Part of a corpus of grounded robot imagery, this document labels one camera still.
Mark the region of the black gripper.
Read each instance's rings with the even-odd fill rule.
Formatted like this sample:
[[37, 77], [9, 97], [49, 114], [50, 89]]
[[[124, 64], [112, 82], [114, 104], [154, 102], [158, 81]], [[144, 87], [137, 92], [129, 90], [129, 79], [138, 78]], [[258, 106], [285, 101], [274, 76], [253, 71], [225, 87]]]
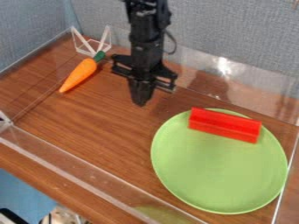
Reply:
[[112, 72], [128, 79], [132, 102], [142, 107], [150, 100], [154, 85], [173, 91], [177, 74], [162, 63], [164, 42], [130, 43], [130, 54], [113, 54]]

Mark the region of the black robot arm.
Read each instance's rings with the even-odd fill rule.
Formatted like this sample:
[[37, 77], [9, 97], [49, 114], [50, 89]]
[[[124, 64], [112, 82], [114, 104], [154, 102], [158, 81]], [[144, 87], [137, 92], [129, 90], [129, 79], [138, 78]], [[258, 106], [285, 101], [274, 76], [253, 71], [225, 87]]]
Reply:
[[132, 102], [142, 107], [154, 89], [172, 92], [177, 74], [164, 65], [164, 36], [172, 13], [166, 0], [124, 0], [130, 32], [130, 54], [110, 56], [112, 72], [126, 78]]

